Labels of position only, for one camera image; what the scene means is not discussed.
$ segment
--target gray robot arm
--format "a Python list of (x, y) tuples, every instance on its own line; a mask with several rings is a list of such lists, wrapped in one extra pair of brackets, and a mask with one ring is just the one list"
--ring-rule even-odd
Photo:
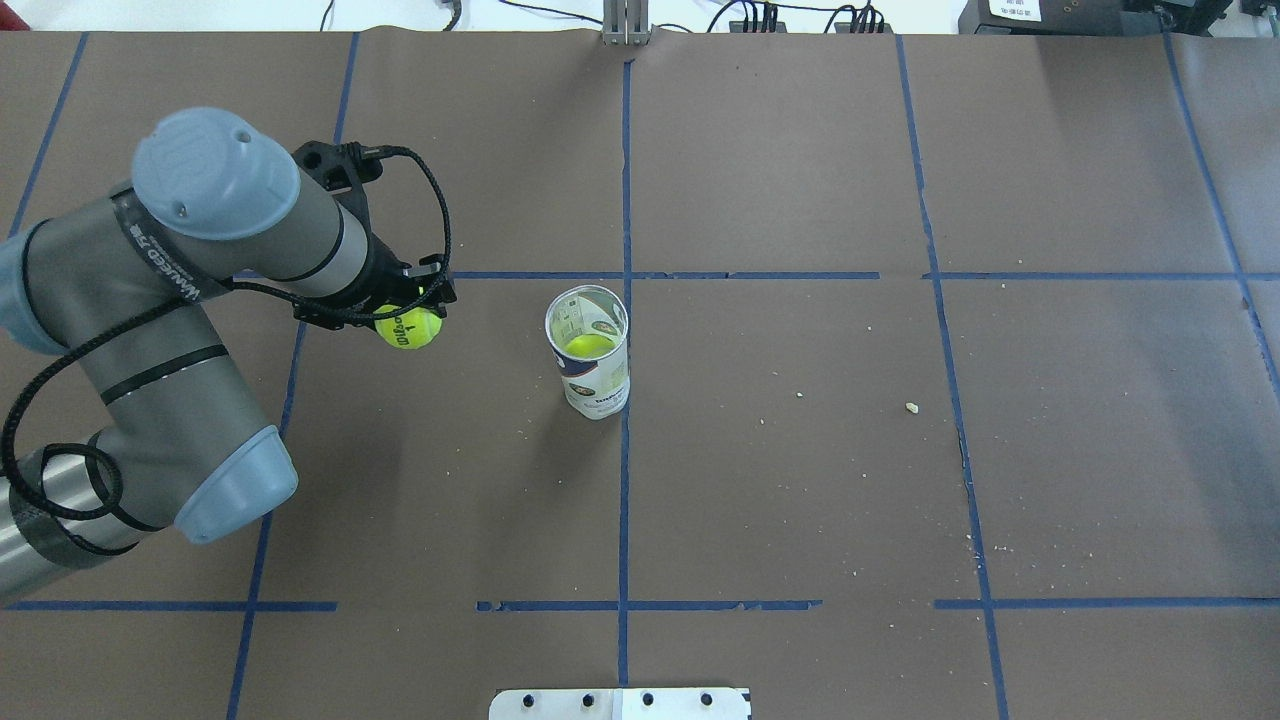
[[(330, 329), (444, 316), (448, 243), (411, 266), (369, 224), (362, 183), (378, 160), (421, 165), (402, 150), (307, 143), (291, 156), (232, 113), (183, 110), (140, 143), (129, 186), (0, 243), (0, 323), (61, 365), (78, 348), (114, 421), (18, 460), (29, 397), (10, 413), (22, 478), (0, 473), (0, 606), (170, 524), (211, 542), (293, 493), (289, 455), (198, 302), (262, 290)], [(278, 290), (234, 281), (242, 270)]]

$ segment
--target yellow tennis ball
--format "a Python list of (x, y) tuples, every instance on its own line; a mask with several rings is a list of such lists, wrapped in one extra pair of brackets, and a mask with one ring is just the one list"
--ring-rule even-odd
[[(398, 310), (394, 305), (383, 305), (379, 313)], [(396, 315), (387, 320), (375, 320), (374, 329), (387, 341), (387, 345), (401, 350), (417, 350), (431, 342), (440, 333), (444, 320), (439, 315), (415, 307), (403, 315)]]

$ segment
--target cylindrical can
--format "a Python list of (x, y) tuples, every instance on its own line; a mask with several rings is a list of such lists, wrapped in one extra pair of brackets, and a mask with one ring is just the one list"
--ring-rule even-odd
[(622, 410), (631, 395), (631, 323), (618, 296), (595, 284), (575, 287), (547, 309), (545, 325), (568, 404), (591, 420)]

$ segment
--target light blue joint cap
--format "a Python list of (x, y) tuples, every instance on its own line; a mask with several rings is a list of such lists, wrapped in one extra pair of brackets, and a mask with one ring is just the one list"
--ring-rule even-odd
[(297, 488), (280, 433), (268, 425), (196, 488), (173, 524), (196, 544), (214, 542), (275, 510)]
[(257, 234), (293, 209), (301, 177), (289, 152), (234, 113), (188, 108), (133, 152), (133, 191), (165, 227), (200, 240)]
[(31, 309), (31, 299), (27, 297), (24, 279), (27, 269), (23, 266), (23, 256), (33, 229), (27, 228), (0, 242), (0, 327), (9, 333), (14, 342), (27, 350), (45, 355), (67, 355), (67, 347), (58, 345), (58, 341), (49, 337), (40, 320), (36, 319), (36, 313)]

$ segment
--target gray metal bracket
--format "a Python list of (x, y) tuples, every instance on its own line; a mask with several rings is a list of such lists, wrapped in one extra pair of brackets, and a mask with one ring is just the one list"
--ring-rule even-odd
[(604, 0), (605, 45), (649, 45), (649, 0)]

